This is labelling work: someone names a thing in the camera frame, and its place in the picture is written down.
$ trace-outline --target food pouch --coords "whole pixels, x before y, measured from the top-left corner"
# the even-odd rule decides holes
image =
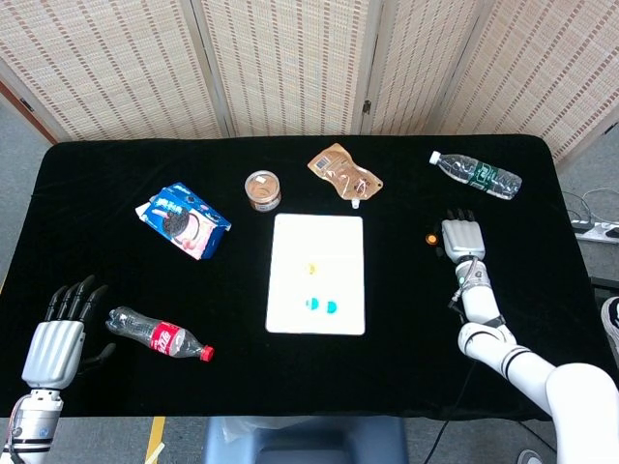
[[[380,179],[355,164],[338,143],[320,152],[309,162],[308,168],[330,182],[344,200],[351,200],[355,209],[359,208],[359,200],[367,200],[383,187]]]

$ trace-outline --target power strip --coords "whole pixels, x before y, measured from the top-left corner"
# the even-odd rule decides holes
[[[572,229],[578,240],[619,245],[619,226],[617,224],[573,220]]]

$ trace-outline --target canned food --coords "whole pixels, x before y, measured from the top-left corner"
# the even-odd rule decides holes
[[[274,210],[281,200],[280,180],[271,171],[256,171],[245,181],[245,192],[256,211]]]

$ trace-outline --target whiteboard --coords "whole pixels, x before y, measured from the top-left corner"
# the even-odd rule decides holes
[[[360,217],[276,216],[266,329],[277,334],[365,332]]]

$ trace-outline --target coca-cola bottle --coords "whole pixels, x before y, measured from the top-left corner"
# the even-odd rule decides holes
[[[132,338],[172,358],[196,357],[208,362],[215,354],[212,346],[202,345],[193,333],[169,322],[146,317],[130,307],[119,306],[109,311],[105,325],[113,334]]]

